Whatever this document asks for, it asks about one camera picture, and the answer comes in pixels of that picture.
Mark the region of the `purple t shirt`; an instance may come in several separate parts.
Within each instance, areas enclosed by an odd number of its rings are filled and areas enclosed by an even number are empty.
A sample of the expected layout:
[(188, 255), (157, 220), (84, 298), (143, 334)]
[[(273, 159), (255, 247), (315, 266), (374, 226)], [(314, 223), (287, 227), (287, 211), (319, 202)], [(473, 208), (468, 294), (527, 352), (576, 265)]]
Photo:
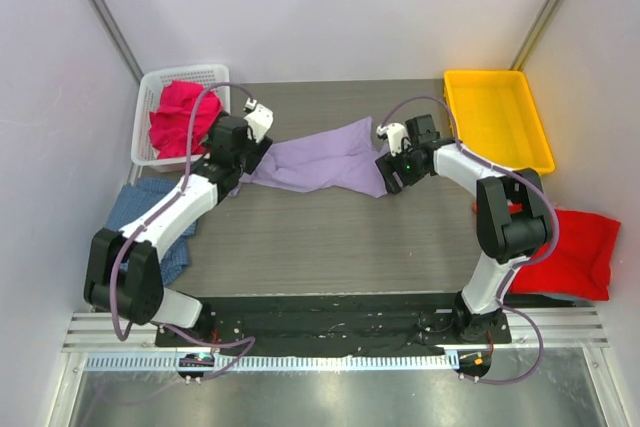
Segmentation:
[(340, 187), (383, 197), (387, 190), (376, 160), (388, 149), (375, 148), (372, 130), (373, 119), (365, 117), (341, 128), (275, 143), (240, 182), (297, 193)]

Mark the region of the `yellow plastic tray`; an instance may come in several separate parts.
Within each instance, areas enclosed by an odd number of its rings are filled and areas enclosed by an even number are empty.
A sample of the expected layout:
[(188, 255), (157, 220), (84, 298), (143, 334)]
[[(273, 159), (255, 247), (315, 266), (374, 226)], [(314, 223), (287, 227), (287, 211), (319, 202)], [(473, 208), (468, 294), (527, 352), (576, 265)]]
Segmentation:
[(539, 175), (556, 165), (524, 73), (447, 70), (444, 96), (463, 143), (505, 167)]

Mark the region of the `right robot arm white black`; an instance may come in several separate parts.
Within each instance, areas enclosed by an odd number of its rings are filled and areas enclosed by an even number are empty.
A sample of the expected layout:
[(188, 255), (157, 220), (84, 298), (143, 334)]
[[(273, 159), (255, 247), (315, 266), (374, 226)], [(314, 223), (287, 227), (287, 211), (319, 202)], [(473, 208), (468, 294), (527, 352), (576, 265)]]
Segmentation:
[(552, 240), (538, 174), (497, 166), (455, 139), (443, 138), (429, 115), (380, 125), (376, 135), (389, 147), (376, 160), (388, 193), (398, 194), (430, 175), (474, 195), (481, 254), (471, 279), (456, 294), (451, 327), (460, 341), (481, 342), (498, 324), (504, 294), (517, 271)]

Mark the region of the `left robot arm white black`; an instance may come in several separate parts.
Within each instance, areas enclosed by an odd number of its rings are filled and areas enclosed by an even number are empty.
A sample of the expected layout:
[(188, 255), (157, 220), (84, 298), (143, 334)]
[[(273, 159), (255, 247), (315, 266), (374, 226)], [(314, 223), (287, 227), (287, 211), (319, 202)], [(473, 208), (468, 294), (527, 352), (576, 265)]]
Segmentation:
[(221, 115), (209, 131), (208, 153), (148, 212), (117, 231), (103, 228), (91, 243), (84, 298), (109, 310), (116, 334), (133, 325), (177, 327), (190, 345), (213, 332), (202, 301), (165, 287), (160, 262), (174, 242), (252, 173), (272, 144), (273, 112), (258, 105), (244, 117)]

